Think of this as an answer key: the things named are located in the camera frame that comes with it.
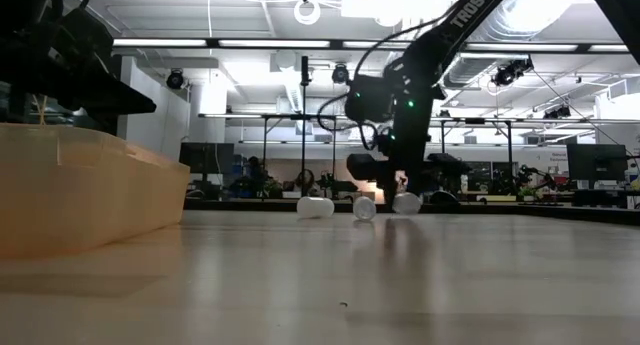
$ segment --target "white wall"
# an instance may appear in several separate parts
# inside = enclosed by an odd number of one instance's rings
[[[123,58],[122,82],[151,98],[157,108],[151,114],[121,116],[118,136],[177,161],[181,139],[189,131],[190,105],[142,72],[134,58]]]
[[[596,98],[596,113],[601,119],[640,119],[638,102],[640,94],[620,96],[613,101],[608,99],[607,94],[602,94]],[[598,144],[622,144],[630,153],[640,155],[640,125],[601,125],[600,129],[608,136],[596,131]]]

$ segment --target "ceiling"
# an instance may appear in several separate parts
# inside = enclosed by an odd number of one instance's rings
[[[341,0],[321,0],[321,15],[313,25],[303,25],[294,17],[297,0],[210,0],[211,33],[207,3],[209,0],[91,0],[91,10],[108,24],[117,37],[250,37],[250,38],[343,38],[379,39],[400,27],[384,27],[373,18],[342,17]],[[69,8],[78,0],[65,0]],[[552,25],[533,38],[545,42],[620,43],[598,6],[590,0],[579,0]],[[269,74],[269,50],[146,50],[131,52],[139,64],[158,76],[166,76],[169,67],[162,66],[170,58],[218,59],[233,78],[235,89],[229,92],[228,103],[234,111],[249,109],[251,104],[275,103],[285,95],[285,88]],[[331,68],[336,62],[347,63],[351,69],[362,56],[360,51],[300,51],[315,68],[314,81],[307,94],[332,97],[346,88],[332,84]],[[376,72],[389,58],[387,52],[375,52],[364,70]],[[542,117],[532,108],[567,94],[572,104],[584,115],[593,112],[594,94],[621,76],[640,74],[640,67],[628,55],[534,55],[536,71],[553,90],[535,74],[518,80],[514,86],[501,89],[495,96],[488,87],[489,76],[481,76],[454,99],[442,104],[452,116],[493,116],[496,109],[508,116]],[[188,77],[203,79],[208,69],[185,70]]]

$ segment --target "ceiling duct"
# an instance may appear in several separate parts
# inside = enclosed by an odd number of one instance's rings
[[[553,24],[574,0],[504,0],[469,37],[470,42],[529,41]],[[464,88],[500,58],[460,58],[444,78],[447,88]]]
[[[280,50],[275,55],[275,63],[284,74],[283,85],[287,98],[294,113],[302,112],[302,91],[300,90],[300,75],[296,71],[298,55],[293,50]]]

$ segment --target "plastic container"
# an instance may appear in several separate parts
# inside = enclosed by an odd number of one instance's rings
[[[376,204],[366,196],[361,196],[353,203],[353,214],[359,220],[371,220],[376,216]]]
[[[415,215],[420,212],[422,201],[413,193],[402,193],[393,199],[393,211],[401,215]]]
[[[335,205],[329,199],[305,196],[298,200],[297,210],[301,219],[328,218],[333,215]]]
[[[91,249],[175,225],[189,168],[114,136],[0,125],[0,258]]]

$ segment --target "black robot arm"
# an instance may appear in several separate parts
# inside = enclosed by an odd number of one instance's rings
[[[354,178],[371,177],[357,173],[363,168],[387,172],[371,180],[393,179],[391,172],[404,170],[409,178],[408,190],[423,191],[419,186],[422,182],[412,179],[424,172],[433,101],[444,99],[438,82],[464,41],[502,1],[459,0],[437,26],[413,41],[403,56],[385,68],[383,78],[355,75],[345,103],[346,115],[358,124],[391,118],[394,122],[392,129],[376,141],[379,151],[388,157],[386,166],[367,167],[358,161],[359,166],[349,169]],[[634,0],[595,1],[640,62],[640,15]]]

